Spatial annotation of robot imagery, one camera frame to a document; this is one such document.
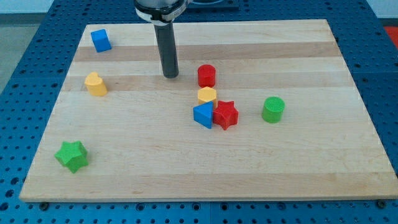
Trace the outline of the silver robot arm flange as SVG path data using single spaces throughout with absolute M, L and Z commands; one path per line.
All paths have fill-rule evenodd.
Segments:
M 190 0 L 133 0 L 136 14 L 155 26 L 165 26 L 180 16 Z

